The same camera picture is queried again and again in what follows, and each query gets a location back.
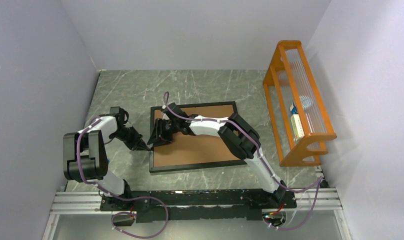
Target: wooden rack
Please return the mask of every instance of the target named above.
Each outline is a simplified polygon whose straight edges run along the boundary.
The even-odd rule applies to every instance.
[[[328,153],[325,141],[337,136],[300,41],[283,40],[277,44],[263,86],[280,166],[321,165],[319,155]],[[277,99],[279,112],[273,109],[270,90]],[[294,139],[290,121],[292,104],[296,106],[304,133],[299,140]],[[286,137],[279,135],[275,115],[280,114]]]

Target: gray marble tabletop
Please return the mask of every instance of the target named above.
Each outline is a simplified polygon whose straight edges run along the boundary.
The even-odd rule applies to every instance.
[[[280,167],[263,89],[262,70],[106,70],[102,71],[88,110],[87,120],[120,106],[147,141],[150,108],[162,106],[165,91],[177,104],[235,101],[238,113],[260,135],[264,154],[275,173],[293,188],[316,180],[313,167]],[[285,136],[284,128],[280,135]],[[114,139],[106,145],[109,169],[125,179],[132,190],[199,190],[260,188],[247,165],[215,167],[157,174],[149,173],[150,152],[130,151]],[[92,186],[70,181],[69,192],[95,191]]]

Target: cardboard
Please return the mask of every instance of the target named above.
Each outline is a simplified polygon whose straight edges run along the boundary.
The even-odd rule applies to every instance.
[[[187,115],[198,114],[204,117],[225,118],[232,115],[233,104],[210,105],[181,108]],[[155,119],[162,118],[160,109],[154,110]],[[174,135],[174,142],[164,146],[153,148],[153,167],[171,167],[184,165],[197,165],[192,169],[204,168],[203,164],[219,163],[239,160],[235,157],[221,140],[216,136],[208,135],[183,135],[181,132]]]

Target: white wall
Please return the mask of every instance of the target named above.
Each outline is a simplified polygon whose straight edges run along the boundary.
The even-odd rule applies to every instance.
[[[331,1],[305,50],[337,132],[324,174],[354,239],[404,239],[404,0]]]
[[[99,69],[268,68],[311,39],[330,0],[62,0]]]
[[[42,238],[97,76],[59,0],[0,0],[0,240]]]

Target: orange wooden frame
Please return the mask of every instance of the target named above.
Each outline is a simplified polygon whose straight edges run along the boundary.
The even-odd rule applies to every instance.
[[[321,120],[325,126],[325,132],[312,132],[309,121],[306,117],[300,95],[298,93],[297,84],[295,82],[294,75],[292,73],[292,66],[286,55],[287,50],[296,49],[299,53],[300,60],[302,62],[303,70],[309,82],[309,87],[312,90],[314,99],[313,102],[318,107],[321,114]],[[285,71],[288,81],[283,82],[279,80],[278,72]],[[277,155],[280,161],[281,167],[305,167],[305,166],[319,166],[321,161],[319,155],[328,153],[325,141],[333,140],[337,137],[333,130],[333,126],[330,122],[329,115],[327,114],[326,107],[324,106],[319,89],[311,72],[310,65],[308,64],[307,57],[305,56],[302,44],[298,40],[283,40],[278,42],[274,55],[272,56],[271,63],[265,75],[263,81],[263,87],[265,91],[265,97],[267,101],[267,107],[269,116],[271,119],[272,132],[274,135],[275,145],[277,147]],[[288,118],[288,107],[285,105],[285,101],[282,93],[282,86],[289,86],[294,99],[294,104],[299,112],[300,121],[302,123],[302,129],[304,137],[295,144],[294,136],[292,132],[292,124]],[[269,87],[275,87],[278,97],[278,104],[280,106],[281,114],[283,116],[284,128],[286,130],[287,140],[290,146],[290,152],[284,156],[282,144],[280,142],[279,131],[276,124],[276,118],[273,111],[273,103],[271,101]],[[318,149],[308,148],[310,144],[318,143]],[[313,157],[314,161],[304,161],[305,158]]]

